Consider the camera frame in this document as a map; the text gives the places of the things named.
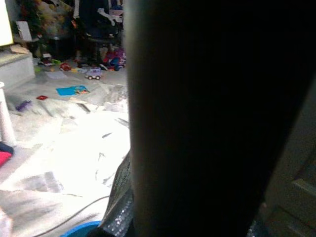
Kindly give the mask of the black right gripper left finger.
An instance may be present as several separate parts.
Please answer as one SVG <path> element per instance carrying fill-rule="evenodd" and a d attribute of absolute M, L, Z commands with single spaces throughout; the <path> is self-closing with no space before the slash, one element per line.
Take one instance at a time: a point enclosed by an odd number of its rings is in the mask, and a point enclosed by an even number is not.
<path fill-rule="evenodd" d="M 88 237 L 126 237 L 133 222 L 134 197 L 131 187 L 130 153 L 115 173 L 108 205 L 98 226 Z"/>

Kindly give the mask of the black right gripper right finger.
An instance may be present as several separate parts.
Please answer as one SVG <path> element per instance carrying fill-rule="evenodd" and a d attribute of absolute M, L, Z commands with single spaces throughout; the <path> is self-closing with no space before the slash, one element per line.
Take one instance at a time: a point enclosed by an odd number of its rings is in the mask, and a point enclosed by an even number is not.
<path fill-rule="evenodd" d="M 262 210 L 265 210 L 266 203 L 262 202 L 257 210 L 257 213 L 252 221 L 252 224 L 250 225 L 247 237 L 267 237 L 268 236 L 268 230 L 266 228 L 266 225 L 264 223 L 264 220 L 262 218 Z"/>

